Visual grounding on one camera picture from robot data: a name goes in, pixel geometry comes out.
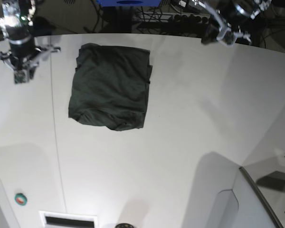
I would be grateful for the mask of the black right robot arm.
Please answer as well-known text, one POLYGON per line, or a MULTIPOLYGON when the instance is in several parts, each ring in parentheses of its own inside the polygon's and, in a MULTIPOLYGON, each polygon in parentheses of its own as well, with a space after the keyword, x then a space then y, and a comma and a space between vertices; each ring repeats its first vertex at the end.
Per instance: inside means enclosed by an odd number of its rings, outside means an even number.
POLYGON ((28 83, 41 59, 61 51, 53 45, 37 46, 33 34, 33 18, 37 9, 35 0, 3 0, 0 28, 10 50, 0 51, 0 60, 14 74, 14 83, 28 83))

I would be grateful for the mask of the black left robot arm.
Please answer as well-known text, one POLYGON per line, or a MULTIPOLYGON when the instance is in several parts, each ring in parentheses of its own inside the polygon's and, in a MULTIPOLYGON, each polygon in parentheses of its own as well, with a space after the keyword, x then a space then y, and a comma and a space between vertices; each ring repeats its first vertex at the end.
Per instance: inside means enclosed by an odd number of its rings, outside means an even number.
POLYGON ((231 47, 241 41, 251 45, 251 36, 261 23, 257 17, 270 4, 270 0, 222 0, 213 7, 206 0, 195 0, 195 6, 202 7, 210 14, 201 43, 220 43, 231 47))

